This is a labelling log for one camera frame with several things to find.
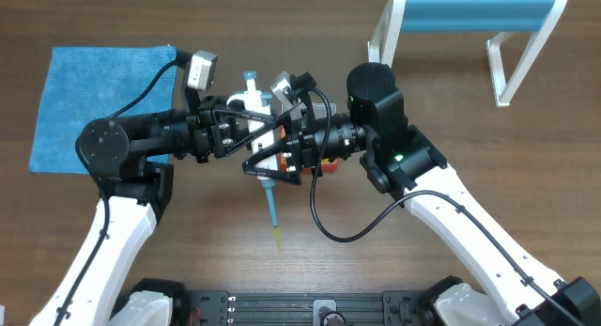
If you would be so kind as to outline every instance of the blue and white rack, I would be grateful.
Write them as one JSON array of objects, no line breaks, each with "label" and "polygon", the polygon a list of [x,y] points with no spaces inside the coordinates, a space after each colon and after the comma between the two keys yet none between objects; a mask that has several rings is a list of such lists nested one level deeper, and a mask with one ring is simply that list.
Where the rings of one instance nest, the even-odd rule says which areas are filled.
[{"label": "blue and white rack", "polygon": [[[566,3],[567,0],[389,0],[367,42],[369,61],[392,66],[400,33],[499,32],[486,43],[486,48],[497,106],[509,106]],[[501,44],[520,32],[532,34],[506,82]]]}]

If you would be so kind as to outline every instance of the blue mat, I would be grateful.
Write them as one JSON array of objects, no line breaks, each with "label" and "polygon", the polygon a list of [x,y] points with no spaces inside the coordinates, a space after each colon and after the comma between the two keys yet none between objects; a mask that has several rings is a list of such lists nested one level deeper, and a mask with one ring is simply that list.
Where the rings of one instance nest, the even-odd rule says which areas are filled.
[{"label": "blue mat", "polygon": [[[87,173],[75,140],[90,121],[109,116],[144,91],[154,75],[176,58],[176,47],[54,48],[39,103],[30,172]],[[171,108],[177,68],[167,70],[136,106],[122,116]],[[151,160],[167,163],[169,156]]]}]

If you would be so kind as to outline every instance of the wooden surface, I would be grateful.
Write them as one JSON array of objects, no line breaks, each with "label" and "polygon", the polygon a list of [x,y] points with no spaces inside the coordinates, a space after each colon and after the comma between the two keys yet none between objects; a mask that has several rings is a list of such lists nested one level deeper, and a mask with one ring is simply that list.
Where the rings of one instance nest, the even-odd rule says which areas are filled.
[{"label": "wooden surface", "polygon": [[[261,88],[282,70],[309,70],[345,110],[347,74],[366,60],[386,1],[0,0],[0,304],[7,325],[27,324],[50,298],[98,201],[88,177],[27,171],[52,47],[169,43],[211,51],[220,57],[217,94],[243,89],[244,70],[258,71]],[[601,288],[599,1],[569,0],[509,108],[496,108],[492,97],[491,34],[404,35],[393,68],[410,121],[490,214],[566,280],[583,275]],[[525,40],[506,43],[507,69]],[[361,241],[326,240],[311,218],[308,179],[275,188],[278,254],[263,190],[241,172],[245,156],[175,161],[173,199],[125,287],[144,277],[235,292],[419,289],[448,274],[473,282],[404,210]],[[363,228],[390,202],[357,157],[318,183],[323,222],[339,235]]]}]

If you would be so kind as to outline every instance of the black cable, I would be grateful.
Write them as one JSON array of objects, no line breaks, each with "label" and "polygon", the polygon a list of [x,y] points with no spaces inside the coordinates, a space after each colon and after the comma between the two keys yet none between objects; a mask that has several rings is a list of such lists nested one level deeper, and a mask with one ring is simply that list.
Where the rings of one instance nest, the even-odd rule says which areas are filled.
[{"label": "black cable", "polygon": [[[136,98],[135,100],[133,100],[129,104],[125,105],[124,107],[122,107],[121,109],[119,109],[114,114],[112,114],[108,117],[113,118],[113,117],[119,116],[119,115],[123,114],[124,112],[130,110],[133,106],[135,106],[137,103],[139,103],[141,100],[143,100],[144,97],[146,97],[146,95],[148,94],[148,92],[150,92],[150,90],[152,90],[154,85],[157,84],[157,82],[159,81],[161,76],[164,74],[164,72],[167,71],[167,69],[175,66],[176,63],[177,63],[177,61],[174,59],[171,62],[165,64],[159,70],[159,72],[157,72],[157,74],[154,76],[154,78],[152,79],[150,84],[140,94],[140,96],[138,96],[138,98]],[[96,254],[98,253],[100,246],[102,245],[102,242],[108,236],[109,222],[111,221],[111,208],[109,207],[108,197],[106,195],[106,192],[104,191],[104,188],[102,187],[100,178],[94,177],[90,173],[89,163],[85,160],[84,155],[82,154],[82,151],[81,151],[81,147],[79,144],[79,137],[75,141],[75,152],[77,153],[77,158],[79,158],[79,161],[84,165],[87,173],[90,174],[90,177],[94,180],[94,182],[98,186],[98,189],[100,191],[100,198],[102,199],[102,203],[104,204],[104,223],[102,225],[102,230],[100,231],[98,241],[96,241],[96,244],[94,245],[94,248],[92,249],[92,252],[90,252],[90,255],[88,256],[87,260],[85,261],[84,266],[82,267],[82,270],[79,272],[79,274],[77,274],[77,278],[75,278],[73,285],[69,289],[67,298],[65,298],[63,305],[60,307],[60,310],[58,311],[58,315],[56,316],[56,320],[54,321],[54,326],[59,326],[60,323],[63,321],[63,318],[67,314],[67,308],[71,304],[71,301],[73,300],[73,296],[75,295],[77,288],[79,287],[82,280],[84,279],[87,269],[92,265],[92,261],[94,260],[94,257],[96,257]]]},{"label": "black cable", "polygon": [[[85,170],[87,170],[87,173],[89,173],[90,172],[89,164],[84,159],[84,156],[82,154],[82,151],[81,151],[81,148],[79,145],[79,138],[77,138],[77,140],[75,141],[75,151],[77,152],[77,157],[79,158],[80,162],[84,165]],[[79,272],[79,274],[77,274],[77,278],[75,278],[75,281],[73,282],[73,285],[69,289],[69,293],[67,294],[67,297],[65,298],[65,301],[63,302],[63,305],[60,307],[60,310],[58,311],[58,315],[56,316],[56,320],[54,321],[54,326],[60,325],[60,323],[63,321],[63,318],[67,314],[67,308],[71,304],[71,301],[73,300],[73,296],[75,295],[77,288],[82,283],[82,280],[84,279],[87,269],[89,269],[90,265],[92,265],[92,261],[94,260],[94,257],[98,253],[100,246],[102,245],[102,242],[107,237],[107,232],[109,229],[109,222],[111,221],[111,209],[109,207],[109,200],[106,196],[106,192],[104,191],[104,188],[102,188],[102,183],[100,182],[99,178],[96,178],[96,177],[92,176],[91,174],[90,174],[90,177],[92,179],[94,179],[94,182],[98,186],[98,189],[100,191],[100,198],[102,198],[102,203],[104,204],[104,223],[102,224],[102,230],[100,231],[100,235],[98,236],[98,241],[96,241],[96,245],[94,245],[92,252],[90,252],[90,255],[87,257],[87,260],[85,261],[85,264],[82,267],[82,270]]]},{"label": "black cable", "polygon": [[109,118],[113,118],[113,117],[116,117],[116,116],[119,116],[119,115],[123,114],[124,112],[130,110],[133,106],[135,106],[135,104],[137,104],[141,100],[143,100],[144,97],[146,97],[146,95],[148,94],[148,92],[150,92],[150,90],[152,90],[152,88],[154,87],[154,85],[157,84],[157,82],[159,82],[159,79],[164,74],[164,72],[167,71],[167,69],[175,66],[176,64],[177,64],[177,61],[175,59],[172,60],[171,62],[165,64],[159,70],[159,72],[157,72],[157,74],[154,76],[154,78],[152,79],[152,81],[150,82],[150,84],[146,87],[146,90],[144,90],[140,94],[140,96],[138,96],[138,98],[136,98],[135,100],[133,100],[131,103],[125,105],[124,107],[122,107],[121,109],[119,109],[118,111],[116,111],[114,114],[110,115]]},{"label": "black cable", "polygon": [[326,97],[326,95],[324,95],[323,92],[319,91],[316,88],[308,88],[308,89],[305,89],[305,90],[300,90],[300,93],[303,92],[303,91],[305,91],[305,92],[306,91],[312,91],[312,92],[314,92],[315,94],[317,94],[321,98],[321,100],[323,101],[324,105],[326,105],[326,117],[327,117],[326,132],[324,133],[323,141],[321,143],[321,147],[319,147],[319,154],[318,154],[318,158],[317,158],[316,170],[315,170],[315,173],[313,175],[313,181],[311,182],[311,193],[309,195],[311,214],[313,215],[313,220],[316,222],[317,228],[321,231],[321,233],[323,233],[329,239],[331,239],[333,241],[337,241],[337,242],[352,242],[352,241],[356,241],[356,240],[362,238],[363,236],[365,236],[367,233],[369,233],[369,231],[371,231],[372,229],[374,229],[374,227],[376,227],[397,206],[403,204],[404,202],[410,200],[411,198],[419,196],[419,195],[426,195],[426,194],[436,196],[438,198],[444,199],[445,201],[447,201],[448,203],[450,203],[451,205],[453,205],[455,207],[457,213],[461,212],[461,213],[465,214],[466,217],[468,217],[468,219],[470,219],[470,221],[474,225],[476,225],[476,227],[478,227],[478,229],[488,238],[488,240],[493,244],[493,246],[495,246],[495,248],[497,248],[497,250],[499,250],[499,252],[505,258],[505,260],[507,260],[507,262],[514,268],[514,270],[517,272],[517,274],[519,274],[519,276],[522,278],[522,280],[524,281],[524,283],[526,283],[527,285],[529,285],[530,287],[532,287],[532,289],[534,289],[534,291],[536,291],[536,293],[538,293],[541,297],[543,297],[543,299],[545,299],[551,305],[553,305],[553,307],[555,307],[566,318],[570,319],[575,325],[577,325],[577,326],[584,326],[584,324],[580,320],[578,320],[576,317],[574,317],[574,315],[572,315],[563,306],[561,306],[560,304],[558,304],[544,290],[542,290],[538,285],[536,285],[534,283],[534,278],[532,278],[531,276],[529,276],[528,274],[526,274],[524,272],[524,270],[522,270],[522,268],[519,267],[519,265],[516,263],[516,261],[513,258],[511,258],[511,256],[509,256],[509,254],[507,253],[507,251],[492,236],[492,234],[490,234],[490,232],[488,232],[488,230],[473,215],[471,215],[471,213],[463,205],[460,205],[459,203],[457,203],[456,201],[454,201],[451,197],[449,197],[449,196],[447,196],[445,194],[441,194],[439,192],[431,191],[431,190],[421,190],[421,191],[416,191],[416,192],[413,192],[413,193],[410,193],[410,194],[406,194],[403,197],[401,197],[400,199],[398,199],[395,202],[393,202],[388,208],[386,208],[382,213],[380,213],[380,215],[376,219],[374,219],[374,221],[371,224],[369,224],[366,228],[364,228],[361,232],[357,233],[356,235],[350,236],[350,237],[341,238],[341,237],[334,236],[332,233],[330,233],[330,231],[328,231],[321,224],[321,222],[319,221],[319,217],[317,216],[317,212],[316,212],[316,185],[317,185],[317,179],[318,179],[318,175],[319,175],[319,173],[321,171],[321,161],[323,160],[323,157],[325,155],[326,145],[328,144],[327,143],[328,142],[328,138],[330,137],[330,126],[331,126],[330,102],[328,101],[328,98]]}]

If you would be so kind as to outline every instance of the yellow pipette tip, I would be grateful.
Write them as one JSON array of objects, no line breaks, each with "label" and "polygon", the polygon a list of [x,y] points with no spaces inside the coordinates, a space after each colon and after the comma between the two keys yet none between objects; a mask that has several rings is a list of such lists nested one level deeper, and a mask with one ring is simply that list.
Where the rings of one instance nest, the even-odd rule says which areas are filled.
[{"label": "yellow pipette tip", "polygon": [[280,244],[280,229],[278,226],[273,227],[273,234],[275,235],[275,241],[278,243],[278,252],[282,253],[282,245]]}]

